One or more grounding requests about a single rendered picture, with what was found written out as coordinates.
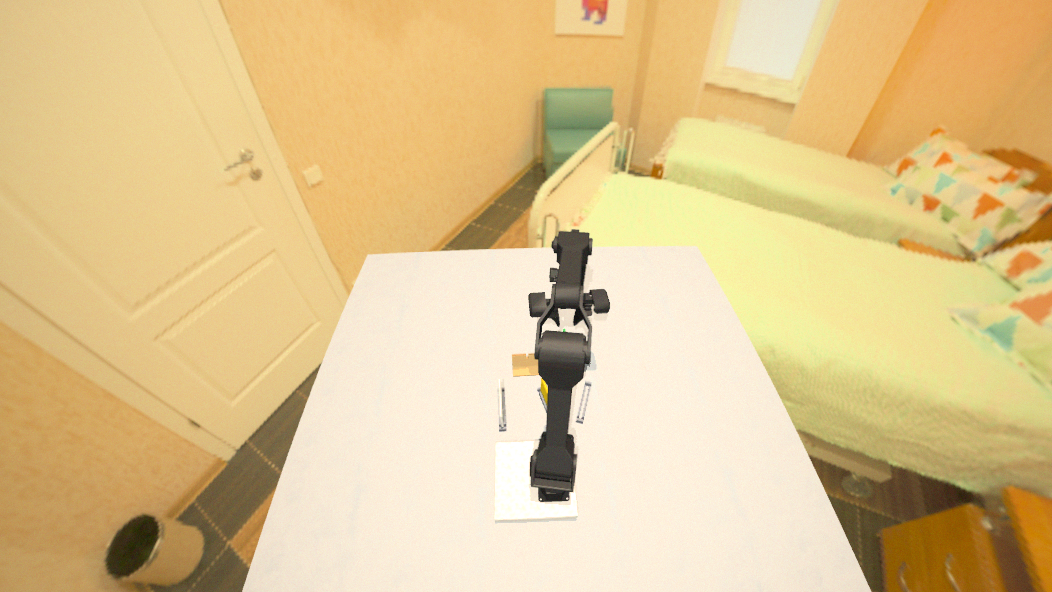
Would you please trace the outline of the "tan slotted board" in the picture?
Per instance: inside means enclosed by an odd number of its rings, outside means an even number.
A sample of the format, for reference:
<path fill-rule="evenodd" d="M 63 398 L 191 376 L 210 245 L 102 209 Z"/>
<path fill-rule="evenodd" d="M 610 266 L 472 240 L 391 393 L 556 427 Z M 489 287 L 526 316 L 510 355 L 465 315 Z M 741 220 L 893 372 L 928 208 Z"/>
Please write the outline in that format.
<path fill-rule="evenodd" d="M 513 377 L 515 376 L 532 376 L 538 374 L 538 360 L 534 359 L 533 354 L 515 354 L 512 355 L 512 366 L 513 366 Z"/>

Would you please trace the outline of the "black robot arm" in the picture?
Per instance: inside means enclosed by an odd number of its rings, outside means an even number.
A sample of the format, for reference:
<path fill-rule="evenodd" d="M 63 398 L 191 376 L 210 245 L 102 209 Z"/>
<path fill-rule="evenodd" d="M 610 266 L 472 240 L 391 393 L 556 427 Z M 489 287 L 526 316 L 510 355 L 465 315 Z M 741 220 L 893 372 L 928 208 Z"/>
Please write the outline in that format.
<path fill-rule="evenodd" d="M 584 282 L 593 238 L 587 232 L 560 231 L 551 247 L 558 268 L 550 268 L 551 301 L 537 322 L 534 359 L 538 374 L 548 386 L 546 431 L 541 433 L 538 450 L 530 458 L 531 487 L 538 487 L 539 502 L 570 501 L 574 493 L 576 454 L 574 437 L 568 434 L 572 388 L 584 377 L 590 363 L 592 325 L 584 307 Z M 588 333 L 545 330 L 542 326 L 554 308 L 579 309 Z M 568 498 L 568 499 L 566 499 Z M 542 501 L 540 501 L 542 499 Z"/>

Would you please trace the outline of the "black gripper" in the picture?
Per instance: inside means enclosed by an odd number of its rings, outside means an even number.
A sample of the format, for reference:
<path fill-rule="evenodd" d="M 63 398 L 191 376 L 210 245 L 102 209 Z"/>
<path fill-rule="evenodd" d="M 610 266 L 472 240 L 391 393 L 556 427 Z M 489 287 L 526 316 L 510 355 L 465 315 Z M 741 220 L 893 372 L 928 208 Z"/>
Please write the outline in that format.
<path fill-rule="evenodd" d="M 545 292 L 537 292 L 537 293 L 530 293 L 528 295 L 528 301 L 529 301 L 530 317 L 537 318 L 537 317 L 542 317 L 544 311 L 549 306 L 551 298 L 546 299 Z M 592 310 L 591 310 L 592 304 L 594 313 L 596 314 L 608 313 L 610 310 L 610 301 L 607 295 L 607 291 L 605 289 L 590 289 L 589 293 L 584 293 L 583 307 L 588 317 L 592 315 Z M 560 327 L 558 309 L 559 308 L 554 308 L 553 312 L 548 318 L 551 318 L 557 323 L 557 326 Z M 584 319 L 581 315 L 579 309 L 576 309 L 573 320 L 574 326 L 576 326 L 576 324 L 580 323 L 582 320 Z"/>

